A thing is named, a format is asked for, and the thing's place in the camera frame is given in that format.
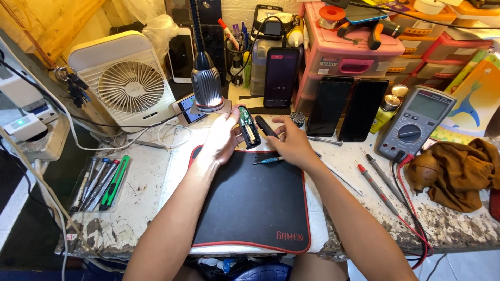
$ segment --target workbench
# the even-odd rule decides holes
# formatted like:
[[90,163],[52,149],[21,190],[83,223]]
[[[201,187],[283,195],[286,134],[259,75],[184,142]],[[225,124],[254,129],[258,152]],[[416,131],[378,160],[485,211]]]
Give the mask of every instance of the workbench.
[[[249,96],[249,91],[242,87],[229,86],[229,99],[233,104],[240,96]],[[87,242],[100,255],[106,258],[127,260],[130,258],[138,239],[141,237],[149,222],[155,217],[163,204],[168,200],[183,178],[189,162],[189,155],[193,149],[203,144],[216,114],[211,114],[189,126],[192,130],[191,139],[185,144],[172,148],[154,148],[139,144],[132,144],[123,150],[105,150],[96,155],[110,159],[121,159],[124,155],[131,158],[126,182],[120,190],[119,198],[110,211],[75,213],[72,215],[76,225],[82,231]],[[269,125],[275,129],[278,123],[272,123],[272,115],[262,115]],[[179,124],[177,119],[170,121]],[[133,139],[136,135],[121,135],[111,142],[101,143],[101,147],[120,147]],[[189,136],[187,130],[164,126],[160,136],[166,144],[176,144]],[[364,142],[345,142],[342,147],[310,141],[315,151],[322,155],[322,159],[337,168],[344,176],[362,189],[365,196],[360,196],[345,184],[353,196],[385,227],[397,244],[405,252],[419,253],[422,245],[416,236],[406,228],[397,217],[381,202],[375,191],[358,171],[355,161],[362,164],[371,174],[374,181],[381,186],[388,195],[401,216],[410,224],[413,221],[389,188],[382,182],[374,169],[369,165],[363,151],[371,154],[382,170],[392,179],[389,160],[377,155],[374,146],[378,134],[369,134]],[[158,143],[157,128],[148,129],[140,138],[141,141]],[[245,143],[236,149],[245,149]],[[269,150],[265,139],[256,150]],[[306,196],[311,221],[312,244],[309,252],[328,255],[336,260],[345,259],[341,243],[332,221],[321,204],[318,191],[312,180],[306,175]],[[411,199],[417,211],[423,228],[427,231],[429,243],[437,253],[469,252],[479,250],[500,249],[500,222],[488,213],[489,191],[481,191],[483,207],[472,213],[458,211],[441,206],[430,201],[427,190],[416,196],[410,192]],[[86,257],[90,253],[82,247],[82,242],[72,227],[68,224],[69,254],[75,257]],[[62,248],[60,239],[56,253]],[[231,254],[269,255],[276,251],[252,246],[217,245],[197,247],[191,250],[192,255],[227,257]]]

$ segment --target white smartphone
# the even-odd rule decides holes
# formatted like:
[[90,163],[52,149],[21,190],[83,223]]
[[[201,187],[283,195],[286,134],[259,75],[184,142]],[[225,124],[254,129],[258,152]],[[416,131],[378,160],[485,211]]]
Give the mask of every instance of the white smartphone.
[[193,36],[189,27],[180,27],[179,34],[168,43],[168,59],[175,83],[191,83],[191,71],[195,66]]
[[[173,110],[175,111],[175,113],[181,113],[185,109],[192,107],[195,104],[195,102],[196,102],[195,95],[192,94],[192,95],[189,95],[188,97],[186,97],[180,101],[172,103],[172,107],[173,107]],[[183,114],[177,116],[177,118],[179,119],[182,126],[187,127],[189,124],[191,124],[195,121],[198,121],[205,116],[207,116],[205,113],[191,114],[191,113],[189,113],[189,110],[188,110],[188,111],[184,112]]]

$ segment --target blue stool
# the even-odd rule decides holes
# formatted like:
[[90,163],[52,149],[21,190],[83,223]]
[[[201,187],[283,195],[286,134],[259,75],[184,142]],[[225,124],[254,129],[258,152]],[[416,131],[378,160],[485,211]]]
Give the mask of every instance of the blue stool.
[[292,267],[284,263],[272,263],[254,267],[233,281],[286,281]]

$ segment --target hand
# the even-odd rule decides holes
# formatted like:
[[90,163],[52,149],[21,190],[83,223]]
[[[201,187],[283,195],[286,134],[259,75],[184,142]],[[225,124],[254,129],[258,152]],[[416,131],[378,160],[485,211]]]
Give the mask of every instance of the hand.
[[233,128],[240,119],[240,105],[233,105],[231,112],[221,114],[215,119],[199,152],[202,157],[209,158],[218,166],[225,164],[235,148],[243,142],[242,128]]
[[313,148],[309,144],[306,132],[299,129],[289,117],[274,117],[274,123],[284,123],[274,132],[280,135],[279,139],[267,136],[267,141],[278,151],[279,155],[290,164],[306,171],[313,164],[320,161]]

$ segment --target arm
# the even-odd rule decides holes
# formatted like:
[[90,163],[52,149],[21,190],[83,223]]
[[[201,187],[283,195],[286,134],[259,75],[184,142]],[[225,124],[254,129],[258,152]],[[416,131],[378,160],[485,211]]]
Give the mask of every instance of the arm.
[[123,277],[124,281],[172,280],[188,256],[198,217],[217,169],[243,141],[238,106],[219,116],[198,156],[172,196],[139,239]]
[[289,118],[276,117],[272,121],[284,123],[275,130],[276,134],[283,134],[281,141],[273,136],[268,136],[268,141],[287,162],[309,174],[342,246],[366,279],[416,281],[417,277],[399,246],[316,156],[306,133]]

